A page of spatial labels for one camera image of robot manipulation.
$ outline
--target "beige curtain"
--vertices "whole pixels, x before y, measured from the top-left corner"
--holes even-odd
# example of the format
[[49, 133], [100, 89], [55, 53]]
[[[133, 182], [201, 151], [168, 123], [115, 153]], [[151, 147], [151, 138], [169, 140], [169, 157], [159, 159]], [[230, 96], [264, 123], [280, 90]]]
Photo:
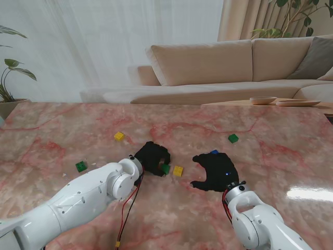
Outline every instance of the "beige curtain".
[[[224, 0], [218, 41], [243, 40], [252, 37], [254, 29], [282, 28], [287, 4], [282, 8], [275, 0]], [[303, 19], [293, 22], [287, 32], [293, 37], [305, 36]]]

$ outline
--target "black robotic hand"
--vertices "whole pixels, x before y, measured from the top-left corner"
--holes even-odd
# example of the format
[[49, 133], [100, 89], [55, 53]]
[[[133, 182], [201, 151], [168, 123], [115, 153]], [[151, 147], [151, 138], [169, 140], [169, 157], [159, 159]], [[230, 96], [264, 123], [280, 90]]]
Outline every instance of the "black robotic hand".
[[203, 182], [191, 182], [194, 188], [224, 192], [229, 184], [239, 182], [237, 170], [226, 153], [196, 155], [193, 161], [206, 170], [207, 176]]
[[147, 142], [134, 157], [141, 162], [146, 171], [149, 171], [156, 176], [164, 176], [164, 172], [159, 169], [160, 161], [162, 159], [164, 159], [164, 164], [170, 163], [170, 154], [168, 150], [154, 142]]

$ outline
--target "wooden tray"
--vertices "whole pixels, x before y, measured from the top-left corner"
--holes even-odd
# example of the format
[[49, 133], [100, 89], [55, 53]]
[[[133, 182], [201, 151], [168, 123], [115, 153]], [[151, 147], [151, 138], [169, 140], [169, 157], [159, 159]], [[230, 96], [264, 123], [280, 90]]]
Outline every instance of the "wooden tray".
[[280, 107], [310, 107], [320, 103], [316, 100], [285, 100], [276, 102], [276, 106]]

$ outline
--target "cushion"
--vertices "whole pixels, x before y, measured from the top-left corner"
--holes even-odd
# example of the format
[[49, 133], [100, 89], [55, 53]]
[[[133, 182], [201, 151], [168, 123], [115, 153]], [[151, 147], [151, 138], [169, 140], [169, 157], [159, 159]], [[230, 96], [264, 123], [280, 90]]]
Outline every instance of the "cushion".
[[303, 88], [311, 85], [319, 85], [319, 84], [332, 84], [333, 82], [331, 81], [318, 81], [318, 80], [312, 80], [312, 79], [299, 79], [299, 80], [286, 80], [286, 79], [281, 79], [281, 80], [268, 80], [264, 82], [274, 82], [274, 83], [279, 83], [283, 84], [286, 86], [293, 86], [297, 88]]
[[201, 105], [249, 99], [253, 96], [292, 98], [297, 91], [297, 87], [277, 83], [236, 82], [186, 86], [118, 87], [109, 90], [103, 94], [103, 97], [109, 103]]
[[305, 57], [311, 41], [311, 37], [254, 39], [253, 80], [286, 79]]
[[333, 67], [324, 76], [319, 77], [318, 80], [333, 81]]
[[300, 89], [294, 99], [312, 99], [333, 103], [333, 84], [308, 86]]
[[153, 45], [146, 54], [163, 86], [252, 81], [250, 40]]
[[333, 67], [333, 39], [315, 37], [298, 69], [287, 79], [317, 79]]

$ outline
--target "sofa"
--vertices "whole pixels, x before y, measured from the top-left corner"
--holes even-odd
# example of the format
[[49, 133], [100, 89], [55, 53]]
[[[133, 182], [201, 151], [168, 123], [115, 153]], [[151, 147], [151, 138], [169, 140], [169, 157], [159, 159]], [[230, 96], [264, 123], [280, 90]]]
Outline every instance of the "sofa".
[[[333, 35], [321, 36], [332, 38]], [[199, 45], [153, 45], [151, 65], [129, 67], [133, 86], [94, 88], [83, 102], [190, 104], [253, 96], [333, 102], [333, 81], [287, 80], [306, 56], [313, 37], [255, 39]]]

